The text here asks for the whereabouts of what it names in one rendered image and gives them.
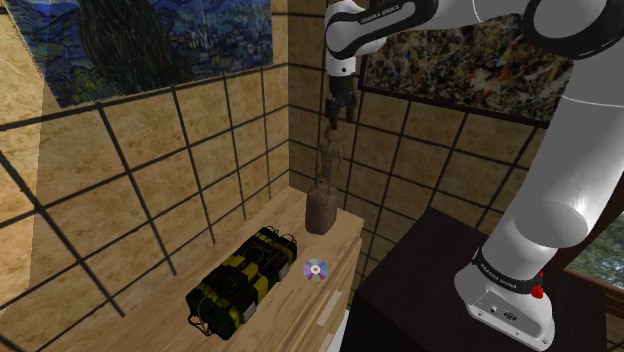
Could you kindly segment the dark robot stand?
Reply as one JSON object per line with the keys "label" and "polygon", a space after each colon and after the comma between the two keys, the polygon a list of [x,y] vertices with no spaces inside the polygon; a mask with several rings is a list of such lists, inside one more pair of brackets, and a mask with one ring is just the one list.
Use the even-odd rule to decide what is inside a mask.
{"label": "dark robot stand", "polygon": [[[536,352],[477,321],[454,276],[485,234],[434,209],[414,226],[354,294],[340,352]],[[607,352],[605,297],[564,272],[544,272],[555,336],[545,352]]]}

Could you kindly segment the blue night sky painting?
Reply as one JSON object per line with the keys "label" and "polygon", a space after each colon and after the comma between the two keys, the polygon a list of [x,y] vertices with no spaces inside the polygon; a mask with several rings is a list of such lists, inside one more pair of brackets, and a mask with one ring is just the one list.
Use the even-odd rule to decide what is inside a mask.
{"label": "blue night sky painting", "polygon": [[3,0],[60,107],[273,62],[271,0]]}

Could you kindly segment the window with green view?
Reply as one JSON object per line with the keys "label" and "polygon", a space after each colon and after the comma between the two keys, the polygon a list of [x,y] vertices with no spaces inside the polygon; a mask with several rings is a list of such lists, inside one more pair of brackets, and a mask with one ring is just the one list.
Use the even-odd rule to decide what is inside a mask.
{"label": "window with green view", "polygon": [[565,271],[605,289],[607,311],[624,319],[624,211]]}

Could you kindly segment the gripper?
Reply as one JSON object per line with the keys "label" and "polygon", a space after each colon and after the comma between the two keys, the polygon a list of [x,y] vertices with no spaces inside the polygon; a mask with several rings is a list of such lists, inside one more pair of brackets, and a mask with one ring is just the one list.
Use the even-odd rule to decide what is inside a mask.
{"label": "gripper", "polygon": [[330,128],[337,128],[340,104],[345,105],[346,121],[352,123],[354,111],[357,108],[353,76],[329,76],[329,90],[330,98],[325,99],[325,114],[328,117]]}

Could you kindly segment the speckled abstract painting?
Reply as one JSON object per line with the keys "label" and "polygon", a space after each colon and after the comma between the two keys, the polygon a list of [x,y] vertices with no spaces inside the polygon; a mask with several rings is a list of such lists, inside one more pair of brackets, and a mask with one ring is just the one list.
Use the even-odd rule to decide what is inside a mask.
{"label": "speckled abstract painting", "polygon": [[363,86],[548,123],[572,68],[533,46],[522,17],[510,14],[392,35],[367,56]]}

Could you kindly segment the brown figure statue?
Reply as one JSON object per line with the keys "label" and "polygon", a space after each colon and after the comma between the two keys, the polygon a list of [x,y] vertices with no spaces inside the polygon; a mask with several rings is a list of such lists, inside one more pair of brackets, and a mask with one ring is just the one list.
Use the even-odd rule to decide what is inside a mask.
{"label": "brown figure statue", "polygon": [[338,192],[332,179],[335,168],[340,169],[342,161],[342,149],[336,138],[337,129],[327,127],[325,142],[317,148],[315,181],[307,192],[305,215],[306,230],[312,234],[326,234],[336,221]]}

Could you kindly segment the light wooden chest of drawers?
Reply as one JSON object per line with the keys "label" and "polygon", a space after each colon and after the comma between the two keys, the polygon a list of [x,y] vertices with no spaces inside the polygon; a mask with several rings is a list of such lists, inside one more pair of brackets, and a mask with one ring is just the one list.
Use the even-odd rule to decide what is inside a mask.
{"label": "light wooden chest of drawers", "polygon": [[[339,211],[325,235],[306,231],[306,195],[287,187],[222,242],[185,267],[116,322],[89,318],[43,352],[326,352],[347,306],[361,246],[362,218]],[[204,336],[187,317],[186,294],[246,238],[271,225],[297,241],[297,259],[250,321],[228,340]],[[328,276],[307,280],[302,267],[321,259]]]}

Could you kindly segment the black and yellow wired device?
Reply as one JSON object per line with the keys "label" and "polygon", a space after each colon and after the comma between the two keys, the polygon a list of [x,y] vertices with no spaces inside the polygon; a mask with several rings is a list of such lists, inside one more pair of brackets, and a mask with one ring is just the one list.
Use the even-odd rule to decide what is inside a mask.
{"label": "black and yellow wired device", "polygon": [[297,252],[293,235],[260,228],[185,296],[188,323],[206,336],[231,338],[284,279]]}

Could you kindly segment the shiny compact disc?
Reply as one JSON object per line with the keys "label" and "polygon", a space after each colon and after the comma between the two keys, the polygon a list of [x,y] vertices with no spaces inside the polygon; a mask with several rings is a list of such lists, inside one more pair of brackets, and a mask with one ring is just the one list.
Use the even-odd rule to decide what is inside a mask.
{"label": "shiny compact disc", "polygon": [[329,274],[329,267],[326,262],[321,259],[309,259],[304,262],[302,267],[304,277],[313,282],[324,280]]}

